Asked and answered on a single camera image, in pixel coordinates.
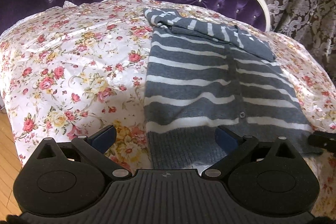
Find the grey white striped cardigan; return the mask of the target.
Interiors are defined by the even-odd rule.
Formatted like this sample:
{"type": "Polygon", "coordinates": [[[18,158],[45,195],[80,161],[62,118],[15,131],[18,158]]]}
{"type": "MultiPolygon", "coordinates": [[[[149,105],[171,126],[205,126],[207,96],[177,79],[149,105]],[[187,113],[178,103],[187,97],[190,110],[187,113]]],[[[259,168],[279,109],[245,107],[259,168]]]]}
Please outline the grey white striped cardigan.
{"type": "Polygon", "coordinates": [[[287,138],[305,157],[321,154],[311,125],[269,44],[236,26],[143,11],[153,27],[145,81],[147,141],[155,169],[212,165],[227,154],[223,126],[260,141],[287,138]]]}

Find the floral bed quilt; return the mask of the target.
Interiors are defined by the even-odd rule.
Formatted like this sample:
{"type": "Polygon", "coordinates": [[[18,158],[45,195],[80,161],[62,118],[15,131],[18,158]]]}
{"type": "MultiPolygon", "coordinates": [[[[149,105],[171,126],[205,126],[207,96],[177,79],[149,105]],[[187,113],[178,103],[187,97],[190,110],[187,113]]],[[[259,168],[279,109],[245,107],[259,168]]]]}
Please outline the floral bed quilt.
{"type": "Polygon", "coordinates": [[[25,165],[44,138],[69,142],[107,125],[105,155],[131,172],[151,167],[143,101],[153,29],[143,10],[239,27],[267,42],[314,129],[335,132],[335,86],[305,47],[209,9],[154,0],[64,2],[1,33],[1,96],[25,165]]]}

